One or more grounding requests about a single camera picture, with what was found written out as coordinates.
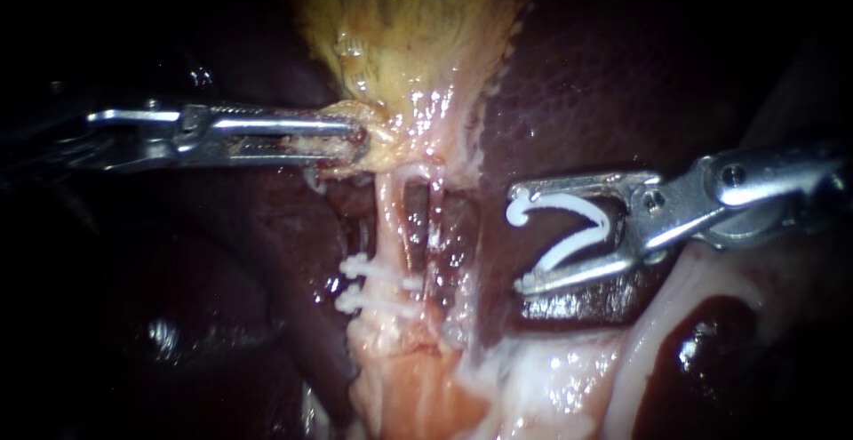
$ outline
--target screw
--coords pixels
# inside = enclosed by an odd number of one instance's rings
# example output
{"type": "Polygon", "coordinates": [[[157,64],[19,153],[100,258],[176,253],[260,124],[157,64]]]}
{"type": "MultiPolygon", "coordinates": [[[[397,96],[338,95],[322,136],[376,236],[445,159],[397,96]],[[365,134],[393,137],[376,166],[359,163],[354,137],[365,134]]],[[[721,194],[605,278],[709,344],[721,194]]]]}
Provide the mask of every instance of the screw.
{"type": "Polygon", "coordinates": [[[743,185],[746,181],[746,170],[738,164],[726,165],[722,169],[721,176],[722,182],[727,187],[736,188],[743,185]]]}
{"type": "Polygon", "coordinates": [[[663,207],[665,202],[664,196],[661,195],[658,190],[646,192],[646,194],[642,196],[642,204],[646,206],[646,209],[649,212],[654,212],[655,210],[663,207]]]}

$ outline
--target clip applier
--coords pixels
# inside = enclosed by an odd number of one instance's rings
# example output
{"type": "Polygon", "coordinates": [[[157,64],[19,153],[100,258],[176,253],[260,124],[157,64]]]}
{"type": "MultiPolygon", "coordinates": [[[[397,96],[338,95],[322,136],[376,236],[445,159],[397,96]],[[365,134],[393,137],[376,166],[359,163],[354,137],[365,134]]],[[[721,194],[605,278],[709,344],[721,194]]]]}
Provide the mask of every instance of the clip applier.
{"type": "Polygon", "coordinates": [[[594,226],[567,236],[514,283],[522,295],[540,295],[574,284],[660,262],[680,241],[693,238],[718,249],[747,248],[791,231],[810,233],[832,222],[815,201],[822,188],[849,200],[843,175],[853,161],[853,141],[729,150],[702,156],[681,176],[664,181],[657,172],[525,181],[509,189],[507,220],[523,226],[530,211],[562,208],[589,218],[594,226]],[[627,211],[616,250],[600,257],[567,257],[599,243],[610,219],[587,201],[611,196],[627,211]]]}

